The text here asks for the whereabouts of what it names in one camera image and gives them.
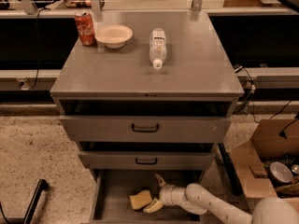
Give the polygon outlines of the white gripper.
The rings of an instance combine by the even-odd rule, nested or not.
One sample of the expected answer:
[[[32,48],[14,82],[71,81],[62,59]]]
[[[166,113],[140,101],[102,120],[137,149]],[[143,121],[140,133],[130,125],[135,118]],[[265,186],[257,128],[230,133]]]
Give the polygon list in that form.
[[[154,198],[151,204],[146,206],[145,213],[154,213],[166,206],[182,206],[187,202],[186,189],[175,185],[166,184],[165,180],[158,174],[155,174],[160,187],[159,198]]]

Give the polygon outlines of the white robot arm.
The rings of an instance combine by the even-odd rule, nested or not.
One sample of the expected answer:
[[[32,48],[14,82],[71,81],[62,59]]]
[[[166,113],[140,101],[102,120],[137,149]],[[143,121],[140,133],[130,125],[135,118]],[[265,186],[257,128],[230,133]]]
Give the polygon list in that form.
[[[186,188],[167,184],[160,175],[155,175],[160,187],[159,198],[155,198],[144,208],[146,213],[153,213],[164,206],[179,206],[185,211],[203,215],[211,212],[223,224],[299,224],[298,211],[283,199],[268,197],[261,199],[252,214],[212,195],[196,183]]]

